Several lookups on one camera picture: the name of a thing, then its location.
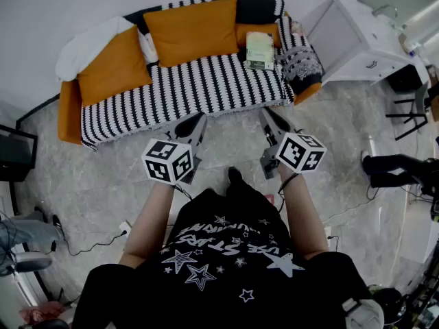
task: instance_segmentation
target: white cabinet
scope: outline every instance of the white cabinet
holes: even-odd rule
[[[402,50],[385,16],[353,0],[332,0],[308,35],[324,69],[323,84],[333,80],[379,80],[414,61]]]

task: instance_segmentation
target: electrical cord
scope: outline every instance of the electrical cord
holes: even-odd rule
[[[12,241],[11,241],[10,240],[10,232],[9,232],[8,227],[6,226],[6,224],[4,224],[4,222],[0,221],[0,223],[3,225],[3,227],[6,228],[6,232],[8,233],[8,250],[6,250],[6,249],[4,250],[5,254],[3,256],[3,260],[1,260],[1,263],[0,263],[0,266],[2,266],[2,264],[6,261],[6,257],[8,256],[8,253],[13,254],[11,249],[14,247],[13,245],[14,245],[15,238],[16,238],[16,226],[15,226],[14,222],[12,222],[11,218],[9,218],[3,211],[0,211],[0,213],[3,216],[5,216],[9,220],[9,222],[11,222],[11,224],[14,226],[14,229],[15,229],[14,237],[12,238]]]
[[[337,238],[337,243],[335,244],[335,252],[338,252],[338,241],[340,239],[340,237],[338,235],[334,235],[334,236],[328,236],[328,240]]]
[[[81,251],[77,252],[76,254],[72,254],[72,253],[71,253],[69,243],[67,242],[66,239],[64,239],[64,241],[65,241],[66,244],[67,244],[67,250],[69,251],[70,256],[75,257],[75,256],[79,255],[79,254],[82,253],[82,252],[90,252],[90,251],[91,251],[95,246],[97,246],[97,245],[101,245],[101,246],[109,246],[109,245],[112,244],[112,242],[113,242],[114,240],[116,240],[117,238],[120,238],[121,236],[123,236],[123,235],[125,235],[125,234],[126,234],[126,230],[124,230],[120,235],[117,235],[117,236],[115,236],[114,238],[112,238],[111,241],[110,241],[108,244],[96,243],[96,244],[94,244],[92,247],[90,247],[90,249],[82,249]]]
[[[417,197],[421,200],[424,200],[426,202],[433,202],[433,199],[425,199],[424,197],[422,197],[422,195],[424,195],[424,194],[417,195],[415,193],[412,193],[411,191],[405,190],[402,186],[400,186],[400,188],[403,189],[406,193],[409,193],[410,195],[413,195],[414,197]]]
[[[374,201],[375,199],[378,199],[378,197],[382,196],[382,195],[384,194],[384,191],[386,191],[387,189],[389,189],[389,188],[385,188],[385,189],[383,190],[383,192],[382,192],[381,194],[379,194],[378,196],[377,196],[377,194],[375,194],[375,196],[374,196],[372,199],[369,199],[369,198],[368,198],[369,201],[367,201],[367,202],[363,202],[362,204],[358,204],[358,205],[356,205],[356,207],[348,208],[348,209],[345,210],[344,212],[337,213],[336,215],[330,216],[328,219],[325,219],[324,221],[322,221],[322,223],[325,224],[326,222],[330,221],[330,220],[331,220],[332,218],[334,218],[334,217],[338,217],[338,216],[344,215],[346,212],[348,212],[348,211],[350,211],[350,210],[356,210],[356,209],[359,208],[360,206],[364,206],[364,205],[370,204],[372,201]]]
[[[281,213],[282,208],[283,208],[283,204],[285,203],[285,194],[281,194],[280,192],[278,192],[279,196],[282,198],[282,204],[281,207],[277,210],[277,212]]]
[[[413,199],[412,201],[409,202],[409,205],[413,204],[414,202],[427,202],[428,204],[432,203],[432,201],[427,201],[427,200],[423,200],[423,199]]]
[[[190,196],[190,194],[186,190],[184,190],[180,185],[175,184],[174,189],[180,191],[184,196],[186,196],[189,200],[192,201],[192,196]]]
[[[68,301],[64,304],[64,306],[70,306],[72,303],[76,302],[80,297],[81,297],[82,293],[79,294],[74,300]]]
[[[370,189],[371,185],[369,184],[368,186],[368,190],[366,190],[366,197],[369,201],[375,200],[375,198],[377,197],[377,193],[379,192],[379,188],[377,189],[377,191],[375,191],[375,194],[373,195],[373,197],[369,197],[369,189]]]

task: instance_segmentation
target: floor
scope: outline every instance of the floor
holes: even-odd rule
[[[319,171],[308,173],[305,179],[321,220],[332,227],[332,235],[340,236],[338,251],[353,259],[366,284],[393,285],[405,292],[422,273],[422,265],[397,255],[406,194],[400,188],[381,189],[367,203],[368,178],[359,159],[360,151],[371,150],[371,145],[381,155],[403,152],[422,159],[432,157],[433,134],[427,126],[417,135],[394,140],[404,127],[385,117],[393,107],[393,97],[386,82],[373,86],[333,82],[295,108],[276,110],[328,148]],[[36,168],[26,181],[15,185],[16,198],[23,214],[36,204],[48,214],[57,214],[74,253],[98,242],[108,243],[120,234],[122,221],[134,223],[152,187],[140,155],[151,138],[165,137],[159,131],[140,132],[92,152],[57,139],[57,114],[55,102],[22,123],[22,130],[38,135],[39,146]],[[267,146],[257,110],[210,118],[199,151],[200,169],[193,184],[183,187],[192,196],[208,186],[223,193],[226,169],[235,165],[247,183],[264,194],[276,194],[279,178],[265,180],[259,165]],[[369,196],[375,192],[371,189]],[[176,192],[169,224],[186,202]],[[280,202],[276,196],[275,204],[280,206]],[[286,219],[285,209],[281,214]],[[66,297],[74,299],[92,268],[119,260],[124,238],[76,257],[60,245],[51,254],[53,265],[41,272],[44,281],[55,296],[63,287]]]

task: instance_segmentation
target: drawer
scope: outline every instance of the drawer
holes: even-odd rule
[[[336,78],[350,80],[380,80],[405,66],[389,58],[371,53],[359,53],[348,61],[338,72]]]

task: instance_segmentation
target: person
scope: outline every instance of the person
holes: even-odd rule
[[[423,194],[434,197],[439,187],[439,160],[425,161],[407,155],[371,157],[367,151],[361,153],[364,172],[370,176],[373,188],[392,188],[407,184],[420,184]],[[402,169],[399,174],[389,173]]]
[[[22,243],[39,243],[50,245],[64,240],[64,232],[58,216],[52,217],[52,224],[46,223],[46,218],[39,207],[25,216],[15,216],[0,221],[0,276],[13,273],[14,264],[10,250]]]
[[[184,205],[164,247],[174,188],[155,183],[119,264],[89,273],[72,328],[111,321],[116,328],[345,328],[343,303],[370,292],[347,255],[329,252],[304,177],[283,164],[278,171],[289,232],[231,167],[226,196],[208,188]]]

